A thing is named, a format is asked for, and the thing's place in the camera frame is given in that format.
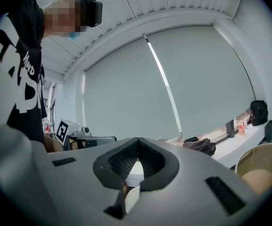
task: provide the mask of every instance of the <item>black backpack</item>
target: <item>black backpack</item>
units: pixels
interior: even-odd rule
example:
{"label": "black backpack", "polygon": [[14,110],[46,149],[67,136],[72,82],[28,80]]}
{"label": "black backpack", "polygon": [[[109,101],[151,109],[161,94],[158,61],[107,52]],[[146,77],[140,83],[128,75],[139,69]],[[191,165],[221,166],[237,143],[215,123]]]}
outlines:
{"label": "black backpack", "polygon": [[253,126],[259,126],[268,121],[268,106],[263,100],[255,100],[251,102],[250,109],[252,115],[250,122]]}

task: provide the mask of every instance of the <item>ceiling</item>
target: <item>ceiling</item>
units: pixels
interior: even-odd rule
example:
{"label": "ceiling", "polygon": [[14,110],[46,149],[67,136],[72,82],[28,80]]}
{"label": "ceiling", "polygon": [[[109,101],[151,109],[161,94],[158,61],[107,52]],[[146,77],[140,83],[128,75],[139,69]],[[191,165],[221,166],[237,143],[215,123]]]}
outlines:
{"label": "ceiling", "polygon": [[[37,0],[40,7],[55,0]],[[45,79],[62,83],[68,73],[76,69],[76,62],[85,61],[87,52],[116,29],[130,24],[141,17],[154,20],[162,10],[213,11],[233,18],[240,0],[97,0],[103,7],[102,23],[94,28],[87,28],[78,38],[72,40],[50,36],[42,41],[42,63]]]}

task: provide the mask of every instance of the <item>gray plastic surface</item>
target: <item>gray plastic surface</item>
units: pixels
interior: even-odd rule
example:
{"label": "gray plastic surface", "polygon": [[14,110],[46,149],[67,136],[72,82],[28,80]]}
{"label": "gray plastic surface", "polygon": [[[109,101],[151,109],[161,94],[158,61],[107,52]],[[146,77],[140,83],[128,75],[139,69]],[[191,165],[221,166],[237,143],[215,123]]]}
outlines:
{"label": "gray plastic surface", "polygon": [[[205,182],[220,177],[245,203],[254,192],[233,171],[208,155],[147,139],[173,153],[180,163],[177,176],[162,190],[141,192],[139,201],[123,219],[103,212],[112,206],[118,190],[105,188],[93,173],[94,160],[129,141],[75,151],[47,154],[39,142],[21,132],[0,127],[0,187],[33,220],[47,225],[219,225],[233,221]],[[76,161],[55,167],[52,161]]]}

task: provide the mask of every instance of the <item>black box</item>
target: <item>black box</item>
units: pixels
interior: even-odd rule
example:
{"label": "black box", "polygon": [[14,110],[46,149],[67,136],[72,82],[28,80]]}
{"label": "black box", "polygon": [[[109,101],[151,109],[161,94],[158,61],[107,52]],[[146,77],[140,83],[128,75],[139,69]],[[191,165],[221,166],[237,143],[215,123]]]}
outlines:
{"label": "black box", "polygon": [[266,142],[271,142],[272,141],[272,120],[268,121],[264,128],[264,140]]}

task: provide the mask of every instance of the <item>black device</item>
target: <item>black device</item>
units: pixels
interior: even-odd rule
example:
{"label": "black device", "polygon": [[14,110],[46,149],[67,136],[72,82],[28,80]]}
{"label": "black device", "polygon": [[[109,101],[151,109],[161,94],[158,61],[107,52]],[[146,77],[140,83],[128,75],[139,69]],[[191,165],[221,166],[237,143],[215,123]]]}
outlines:
{"label": "black device", "polygon": [[102,22],[103,4],[96,0],[80,0],[80,25],[95,27]]}
{"label": "black device", "polygon": [[77,142],[79,149],[90,148],[90,147],[104,145],[104,144],[108,144],[108,143],[117,141],[116,137],[66,136],[66,139],[65,139],[65,142],[63,145],[64,151],[71,150],[70,139]]}

